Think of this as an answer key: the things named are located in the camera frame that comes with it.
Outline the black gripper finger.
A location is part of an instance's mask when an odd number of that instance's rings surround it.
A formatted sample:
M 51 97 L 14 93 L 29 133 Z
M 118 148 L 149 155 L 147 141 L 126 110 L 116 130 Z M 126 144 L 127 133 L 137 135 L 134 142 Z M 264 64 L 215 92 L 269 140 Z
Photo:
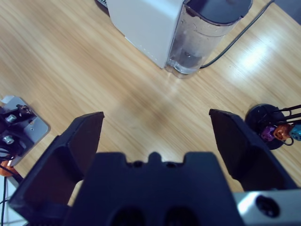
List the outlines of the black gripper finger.
M 228 173 L 245 191 L 297 189 L 268 146 L 240 116 L 217 109 L 210 109 L 209 115 Z
M 93 162 L 103 112 L 75 118 L 57 136 L 21 181 L 8 201 L 29 226 L 61 226 L 70 211 L 69 199 Z

